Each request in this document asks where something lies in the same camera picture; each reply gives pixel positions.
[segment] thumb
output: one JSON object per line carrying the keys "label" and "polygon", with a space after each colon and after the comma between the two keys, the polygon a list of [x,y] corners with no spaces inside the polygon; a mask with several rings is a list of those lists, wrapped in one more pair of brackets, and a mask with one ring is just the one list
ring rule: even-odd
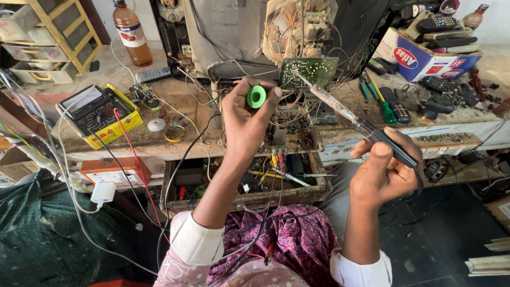
{"label": "thumb", "polygon": [[271,116],[273,116],[274,111],[278,107],[282,94],[283,92],[280,87],[270,89],[266,94],[266,101],[253,117],[261,123],[268,123]]}
{"label": "thumb", "polygon": [[376,142],[370,150],[367,180],[373,182],[377,187],[382,187],[387,182],[386,170],[393,157],[393,150],[384,142]]}

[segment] wooden workbench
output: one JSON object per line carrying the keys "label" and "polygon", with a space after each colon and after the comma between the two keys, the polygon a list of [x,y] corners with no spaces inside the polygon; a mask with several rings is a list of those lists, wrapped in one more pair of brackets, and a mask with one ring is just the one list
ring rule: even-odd
{"label": "wooden workbench", "polygon": [[[120,54],[119,58],[121,61],[127,63],[129,59],[122,49],[123,47],[119,46],[117,43],[117,48],[115,49],[117,51],[116,54]],[[508,98],[510,86],[507,84],[506,79],[510,78],[510,73],[507,72],[507,67],[510,66],[510,56],[508,56],[510,54],[508,53],[510,51],[510,45],[483,45],[481,49],[484,51],[484,57],[479,61],[478,68],[480,69],[482,83],[487,85],[492,83],[500,84],[500,88],[495,91],[490,90],[490,93],[503,99]],[[108,59],[108,57],[111,57],[110,55],[111,53],[107,48],[98,55],[98,58],[101,59],[101,69],[108,65],[118,67],[118,63],[112,64]],[[157,55],[160,62],[162,57],[163,56]],[[163,65],[154,64],[153,66],[158,67]],[[131,64],[127,65],[127,67],[132,68],[134,73],[138,70],[142,70],[133,67]],[[401,88],[409,84],[400,74],[394,76],[384,75],[380,77],[375,76],[374,73],[372,73],[372,75],[379,87],[388,86],[391,88]],[[115,75],[115,81],[110,81],[109,78],[105,78],[106,76],[107,75],[95,75],[93,82],[102,79],[103,81],[112,83],[121,91],[126,91],[131,85],[131,76],[127,70],[125,70],[125,74],[122,77]],[[91,83],[91,81],[83,79],[79,84],[80,89]],[[197,92],[194,85],[188,85],[193,93]],[[155,82],[152,86],[154,91],[165,98],[174,108],[182,113],[186,113],[187,117],[196,123],[200,131],[206,126],[207,120],[213,115],[212,108],[199,105],[196,100],[189,95],[184,82],[176,79],[166,79]],[[355,114],[363,115],[376,126],[385,126],[380,112],[379,102],[371,99],[368,104],[365,104],[365,99],[359,89],[358,80],[347,83],[341,89],[335,90],[332,94]],[[207,96],[204,93],[199,93],[198,95],[202,102],[206,101]],[[479,103],[477,107],[487,109],[488,104],[489,103]],[[364,112],[365,108],[369,110],[368,114]],[[167,110],[169,110],[169,115],[171,117],[178,115],[168,107]],[[177,143],[168,142],[164,138],[164,133],[150,132],[146,127],[146,123],[158,117],[158,115],[158,113],[144,114],[144,124],[128,133],[136,148],[137,154],[144,159],[151,169],[153,178],[163,177],[164,161],[180,159],[191,141],[197,136],[194,127],[188,125],[186,127],[185,139]],[[439,118],[434,123],[422,121],[417,117],[415,112],[411,112],[411,115],[413,120],[409,125],[405,127],[394,125],[394,128],[406,134],[410,134],[411,136],[472,132],[481,140],[484,140],[502,120],[490,112],[482,113],[471,108],[464,109],[462,107],[450,115],[440,114]],[[320,153],[324,165],[332,165],[338,160],[349,159],[348,151],[350,147],[362,138],[359,133],[351,128],[350,123],[346,119],[340,117],[339,121],[339,124],[335,126],[318,127],[325,146],[325,151]],[[74,133],[74,131],[68,127],[66,128],[65,125],[62,126],[62,130],[62,138],[64,139],[70,159],[83,161],[108,157],[106,150],[94,150],[90,148],[87,143]],[[211,126],[203,137],[203,143],[211,157],[224,154],[224,147],[219,139],[221,132],[222,130],[214,128],[213,122],[211,122]],[[109,146],[112,147],[114,154],[118,157],[132,156],[131,150],[124,137],[116,139],[110,143]],[[500,132],[498,132],[497,136],[493,136],[484,146],[487,146],[486,148],[510,147],[510,124],[506,123],[501,128]],[[202,145],[198,142],[191,149],[188,158],[200,157],[207,157],[207,154]]]}

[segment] workbench surface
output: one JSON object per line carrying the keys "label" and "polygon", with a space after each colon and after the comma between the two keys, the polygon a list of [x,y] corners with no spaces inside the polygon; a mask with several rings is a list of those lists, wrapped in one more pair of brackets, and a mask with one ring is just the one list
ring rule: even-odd
{"label": "workbench surface", "polygon": [[[154,57],[154,64],[147,68],[134,67],[125,49],[120,43],[114,43],[116,46],[115,54],[117,57],[126,64],[127,67],[132,69],[133,73],[141,70],[150,68],[162,67],[166,65],[164,54],[161,54],[162,48],[158,47],[158,43],[149,43],[151,52]],[[492,95],[496,95],[503,99],[508,98],[510,94],[510,86],[507,80],[510,79],[510,45],[507,44],[492,44],[482,45],[480,48],[484,52],[484,56],[478,62],[478,68],[480,70],[479,76],[482,84],[490,85],[492,83],[500,84],[500,88],[497,90],[490,90]],[[79,77],[79,83],[73,85],[72,92],[79,91],[84,87],[99,82],[101,84],[111,83],[120,91],[127,91],[129,86],[132,84],[132,77],[127,71],[119,67],[116,60],[111,57],[111,50],[109,46],[105,46],[103,51],[97,56],[97,59],[101,62],[101,69],[98,72],[87,73],[85,76]],[[383,75],[377,76],[375,73],[371,73],[374,81],[380,87],[387,86],[391,88],[401,88],[406,84],[410,84],[400,74],[396,75]],[[64,86],[69,85],[54,85],[54,87],[44,86],[29,86],[28,91],[34,92],[35,89],[44,88],[46,92],[52,92],[55,94],[65,92]],[[190,90],[193,93],[197,93],[197,89],[191,83],[188,83]],[[209,106],[202,106],[193,99],[186,87],[185,83],[176,79],[166,79],[159,82],[152,83],[154,91],[165,98],[175,109],[182,113],[186,113],[192,121],[196,123],[198,130],[206,126],[207,120],[213,115],[213,109]],[[346,83],[342,88],[335,90],[332,94],[337,97],[346,107],[351,109],[356,115],[362,115],[369,121],[374,123],[378,127],[383,127],[386,124],[383,121],[382,114],[379,107],[379,102],[371,99],[368,104],[365,104],[365,98],[363,97],[359,89],[359,80],[353,80]],[[207,100],[207,95],[203,92],[198,93],[201,101]],[[487,109],[489,102],[479,103],[477,107]],[[165,106],[170,118],[178,115],[176,112],[171,110],[168,106]],[[440,114],[438,119],[433,123],[426,123],[417,117],[416,112],[410,112],[412,122],[406,126],[393,125],[394,128],[401,130],[407,134],[419,134],[419,135],[433,135],[443,133],[457,133],[457,132],[473,132],[480,139],[484,140],[493,130],[494,127],[501,123],[501,118],[496,117],[491,112],[482,113],[472,108],[462,108],[454,111],[450,115]],[[150,132],[147,129],[147,123],[149,120],[159,116],[159,113],[145,113],[143,114],[144,124],[136,127],[128,133],[128,136],[133,143],[137,154],[144,158],[152,158],[161,164],[158,167],[151,168],[153,173],[159,174],[162,172],[160,165],[164,165],[164,160],[176,160],[180,159],[186,149],[188,148],[191,141],[198,135],[193,125],[186,127],[186,137],[177,143],[171,143],[164,137],[164,132]],[[354,131],[350,122],[341,116],[339,116],[339,124],[335,126],[322,126],[318,127],[320,131],[325,151],[321,153],[321,159],[323,162],[334,162],[338,159],[348,159],[348,153],[345,152],[347,147],[353,145],[359,141],[362,137],[356,131]],[[491,138],[487,146],[490,145],[501,145],[509,143],[510,146],[510,125],[507,122],[501,129],[498,136]],[[207,148],[210,156],[221,156],[224,153],[223,144],[220,142],[221,129],[214,127],[214,120],[211,121],[209,129],[203,137],[203,144]],[[108,153],[104,149],[94,150],[89,145],[78,137],[78,135],[66,124],[62,125],[62,138],[66,145],[66,151],[70,159],[83,161],[90,159],[99,159],[108,157]],[[132,156],[131,149],[125,139],[120,137],[109,144],[114,154],[118,157]],[[199,158],[207,157],[207,154],[198,142],[191,150],[188,158]]]}

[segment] wire cutter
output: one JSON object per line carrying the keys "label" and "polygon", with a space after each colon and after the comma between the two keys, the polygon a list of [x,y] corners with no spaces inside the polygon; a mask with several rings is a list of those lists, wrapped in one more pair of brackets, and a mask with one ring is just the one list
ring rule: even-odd
{"label": "wire cutter", "polygon": [[368,93],[368,90],[370,89],[370,92],[374,96],[374,99],[379,100],[379,95],[375,91],[374,85],[367,79],[367,77],[364,75],[366,71],[363,71],[363,73],[360,74],[360,88],[363,92],[363,95],[367,100],[370,99],[370,94]]}

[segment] brown liquid bottle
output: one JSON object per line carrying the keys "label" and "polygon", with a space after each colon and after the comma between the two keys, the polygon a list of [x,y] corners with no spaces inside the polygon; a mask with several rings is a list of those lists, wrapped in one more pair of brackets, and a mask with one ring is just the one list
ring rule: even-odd
{"label": "brown liquid bottle", "polygon": [[126,47],[131,61],[138,67],[151,65],[152,55],[135,12],[127,7],[124,0],[113,0],[113,3],[117,7],[113,11],[113,23],[117,27],[120,39]]}
{"label": "brown liquid bottle", "polygon": [[480,7],[478,7],[478,9],[476,9],[475,12],[467,14],[464,18],[462,18],[462,21],[464,21],[464,26],[476,30],[476,28],[480,26],[481,21],[483,20],[483,14],[488,7],[489,5],[482,4]]}

